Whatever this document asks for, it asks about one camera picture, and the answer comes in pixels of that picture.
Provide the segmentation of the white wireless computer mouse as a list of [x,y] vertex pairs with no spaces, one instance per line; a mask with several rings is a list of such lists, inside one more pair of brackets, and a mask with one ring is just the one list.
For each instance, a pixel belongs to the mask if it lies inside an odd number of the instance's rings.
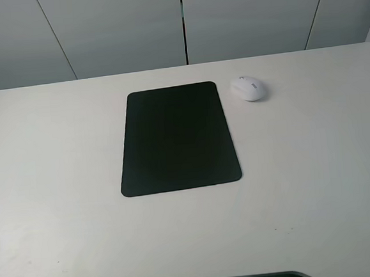
[[231,81],[231,91],[242,100],[256,102],[267,97],[266,86],[254,77],[240,76]]

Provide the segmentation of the black rectangular mouse pad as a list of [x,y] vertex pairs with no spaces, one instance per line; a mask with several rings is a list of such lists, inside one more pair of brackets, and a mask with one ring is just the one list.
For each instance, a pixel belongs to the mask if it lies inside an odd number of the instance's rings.
[[121,193],[139,197],[236,182],[240,161],[216,84],[127,97]]

